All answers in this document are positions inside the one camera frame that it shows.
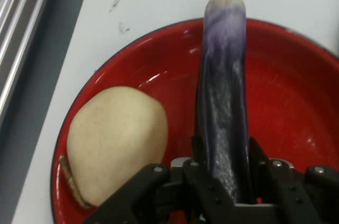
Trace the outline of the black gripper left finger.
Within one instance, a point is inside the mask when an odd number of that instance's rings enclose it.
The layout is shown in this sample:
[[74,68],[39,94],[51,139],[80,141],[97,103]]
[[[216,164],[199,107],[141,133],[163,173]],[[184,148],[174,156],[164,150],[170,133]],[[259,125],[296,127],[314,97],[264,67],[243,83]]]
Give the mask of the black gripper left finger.
[[205,147],[191,139],[193,158],[180,167],[149,164],[109,197],[84,223],[165,223],[183,211],[187,223],[235,223],[235,205],[206,170]]

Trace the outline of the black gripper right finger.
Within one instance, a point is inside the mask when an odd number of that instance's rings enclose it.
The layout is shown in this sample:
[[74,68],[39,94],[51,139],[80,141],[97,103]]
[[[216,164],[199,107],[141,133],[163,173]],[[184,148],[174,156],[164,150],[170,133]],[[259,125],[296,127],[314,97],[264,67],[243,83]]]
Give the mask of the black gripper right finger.
[[275,223],[338,223],[338,170],[313,165],[301,173],[268,158],[254,138],[249,155],[254,195],[276,214]]

